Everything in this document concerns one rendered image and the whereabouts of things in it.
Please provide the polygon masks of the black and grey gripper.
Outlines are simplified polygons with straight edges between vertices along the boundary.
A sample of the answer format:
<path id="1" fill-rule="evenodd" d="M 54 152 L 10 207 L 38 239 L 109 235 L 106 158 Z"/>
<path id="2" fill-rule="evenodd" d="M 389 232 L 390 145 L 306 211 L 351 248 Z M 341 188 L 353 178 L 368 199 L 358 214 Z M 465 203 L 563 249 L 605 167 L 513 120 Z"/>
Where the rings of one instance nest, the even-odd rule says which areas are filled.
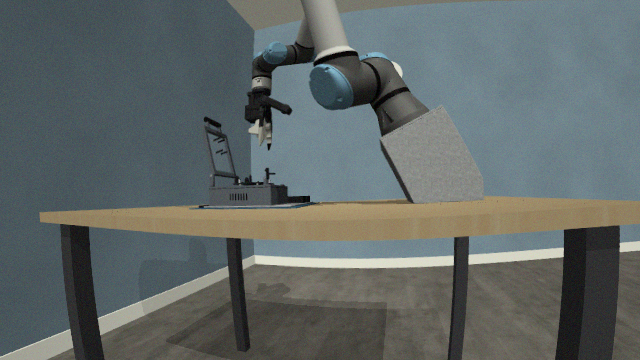
<path id="1" fill-rule="evenodd" d="M 272 144 L 272 112 L 271 106 L 261 101 L 264 95 L 269 97 L 271 90 L 268 88 L 256 88 L 252 92 L 247 92 L 249 105 L 245 105 L 245 119 L 251 124 L 255 123 L 253 127 L 249 128 L 248 132 L 255 134 L 259 138 L 259 146 L 261 146 L 263 140 L 267 140 L 267 147 L 270 150 Z"/>

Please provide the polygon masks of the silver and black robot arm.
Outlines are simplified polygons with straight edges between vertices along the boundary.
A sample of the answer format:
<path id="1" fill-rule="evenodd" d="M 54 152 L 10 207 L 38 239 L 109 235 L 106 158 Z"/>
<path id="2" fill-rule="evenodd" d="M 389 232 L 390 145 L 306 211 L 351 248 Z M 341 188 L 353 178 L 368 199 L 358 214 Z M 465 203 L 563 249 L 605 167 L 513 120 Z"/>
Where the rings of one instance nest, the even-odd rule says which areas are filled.
<path id="1" fill-rule="evenodd" d="M 301 3 L 304 15 L 295 44 L 272 42 L 253 56 L 252 90 L 272 90 L 272 71 L 278 66 L 314 61 L 309 86 L 318 104 L 328 110 L 344 110 L 370 103 L 381 136 L 429 112 L 387 56 L 372 52 L 359 57 L 349 47 L 335 0 Z"/>

